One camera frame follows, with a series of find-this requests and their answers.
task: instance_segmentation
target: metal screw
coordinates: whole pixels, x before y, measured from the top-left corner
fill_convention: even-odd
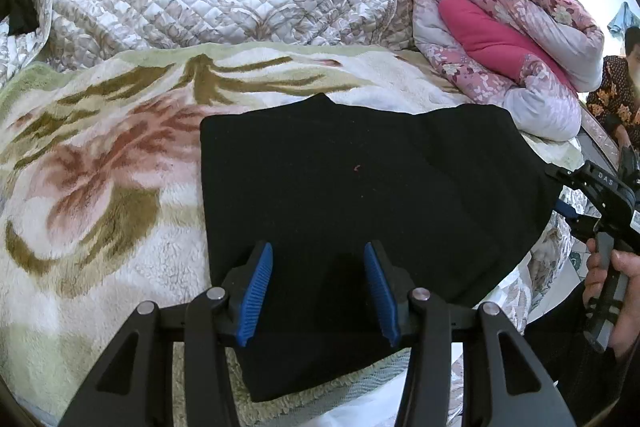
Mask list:
[[[495,317],[495,315],[500,313],[500,306],[495,302],[485,302],[482,305],[482,311],[487,315],[493,315]]]
[[[148,315],[149,313],[153,312],[153,310],[156,309],[156,305],[153,304],[153,302],[151,301],[144,301],[144,302],[140,302],[140,304],[138,304],[138,307],[136,309],[140,315]]]
[[[431,292],[427,288],[414,288],[411,295],[417,301],[428,301],[431,298]]]
[[[207,290],[207,298],[212,301],[219,301],[220,299],[225,298],[225,289],[220,286],[210,288]]]

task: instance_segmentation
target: hand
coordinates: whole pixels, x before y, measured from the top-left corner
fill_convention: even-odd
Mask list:
[[[602,268],[602,258],[596,250],[595,239],[587,242],[587,248],[591,256],[587,260],[589,272],[584,280],[584,293],[582,301],[585,307],[591,297],[598,297],[602,291],[607,270]],[[616,327],[609,338],[609,347],[613,349],[617,359],[623,358],[633,347],[638,336],[640,336],[640,256],[634,253],[611,252],[611,262],[616,270],[629,277],[629,284],[626,287],[625,300],[622,311],[618,317]]]
[[[616,141],[618,142],[618,147],[622,149],[623,147],[631,147],[631,139],[629,138],[629,133],[626,131],[624,125],[619,125],[615,130]]]

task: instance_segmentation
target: person in patterned shirt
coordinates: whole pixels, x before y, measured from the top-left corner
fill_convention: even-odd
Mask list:
[[[640,150],[640,28],[625,33],[626,58],[604,58],[602,84],[587,98],[587,108],[620,149]]]

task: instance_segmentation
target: light blue garment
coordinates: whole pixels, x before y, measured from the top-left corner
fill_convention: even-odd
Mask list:
[[[620,11],[607,25],[609,33],[617,39],[624,39],[625,32],[632,26],[640,26],[640,18],[629,8],[629,4],[622,3]]]

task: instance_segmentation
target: white label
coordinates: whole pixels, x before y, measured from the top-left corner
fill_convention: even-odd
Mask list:
[[[634,210],[634,217],[631,219],[631,228],[640,233],[640,212]]]

